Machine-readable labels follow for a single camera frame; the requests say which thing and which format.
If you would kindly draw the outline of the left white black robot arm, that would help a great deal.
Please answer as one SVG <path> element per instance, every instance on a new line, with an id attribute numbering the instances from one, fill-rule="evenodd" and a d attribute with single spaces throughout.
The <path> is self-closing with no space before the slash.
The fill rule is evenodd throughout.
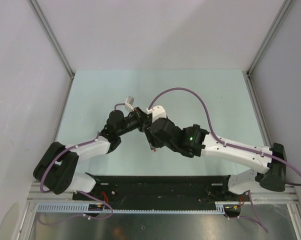
<path id="1" fill-rule="evenodd" d="M 58 141 L 51 143 L 33 171 L 33 177 L 40 182 L 40 191 L 56 195 L 66 191 L 83 192 L 90 200 L 97 199 L 101 187 L 90 174 L 76 173 L 78 164 L 113 152 L 126 133 L 136 129 L 143 132 L 153 121 L 152 112 L 152 109 L 143 111 L 136 107 L 124 116 L 122 111 L 113 110 L 94 139 L 72 146 Z"/>

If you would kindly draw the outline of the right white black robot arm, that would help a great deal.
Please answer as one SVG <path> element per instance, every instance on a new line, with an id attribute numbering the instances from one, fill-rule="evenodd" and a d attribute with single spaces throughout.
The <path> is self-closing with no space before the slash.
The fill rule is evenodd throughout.
<path id="1" fill-rule="evenodd" d="M 180 129 L 168 118 L 158 118 L 145 129 L 152 149 L 167 147 L 184 157 L 217 157 L 243 165 L 248 170 L 230 175 L 221 188 L 227 201 L 249 190 L 265 189 L 284 192 L 286 188 L 285 160 L 276 160 L 275 147 L 256 147 L 229 141 L 194 124 Z"/>

